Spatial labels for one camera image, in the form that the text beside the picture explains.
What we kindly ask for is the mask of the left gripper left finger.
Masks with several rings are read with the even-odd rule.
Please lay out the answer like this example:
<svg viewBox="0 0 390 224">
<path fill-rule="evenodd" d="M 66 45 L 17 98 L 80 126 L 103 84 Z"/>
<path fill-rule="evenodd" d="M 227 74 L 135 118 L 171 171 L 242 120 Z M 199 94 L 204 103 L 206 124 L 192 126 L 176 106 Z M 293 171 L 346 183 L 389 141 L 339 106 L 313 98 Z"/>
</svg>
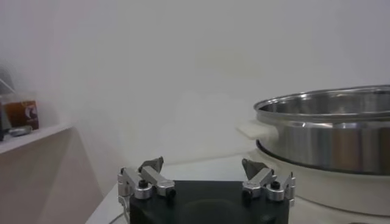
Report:
<svg viewBox="0 0 390 224">
<path fill-rule="evenodd" d="M 154 192 L 168 200 L 176 196 L 176 185 L 160 174 L 163 157 L 145 161 L 137 170 L 123 167 L 118 174 L 118 194 L 122 198 L 150 199 Z"/>
</svg>

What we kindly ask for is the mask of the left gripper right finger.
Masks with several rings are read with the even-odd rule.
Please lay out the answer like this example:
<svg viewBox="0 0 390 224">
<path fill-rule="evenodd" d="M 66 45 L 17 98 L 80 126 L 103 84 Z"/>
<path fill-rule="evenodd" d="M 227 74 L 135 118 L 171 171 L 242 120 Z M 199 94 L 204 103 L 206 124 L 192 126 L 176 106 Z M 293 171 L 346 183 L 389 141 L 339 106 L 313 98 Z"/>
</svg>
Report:
<svg viewBox="0 0 390 224">
<path fill-rule="evenodd" d="M 296 178 L 292 172 L 277 175 L 274 169 L 265 163 L 246 158 L 241 160 L 247 181 L 242 183 L 242 197 L 247 203 L 260 197 L 266 197 L 272 202 L 288 200 L 295 202 Z"/>
</svg>

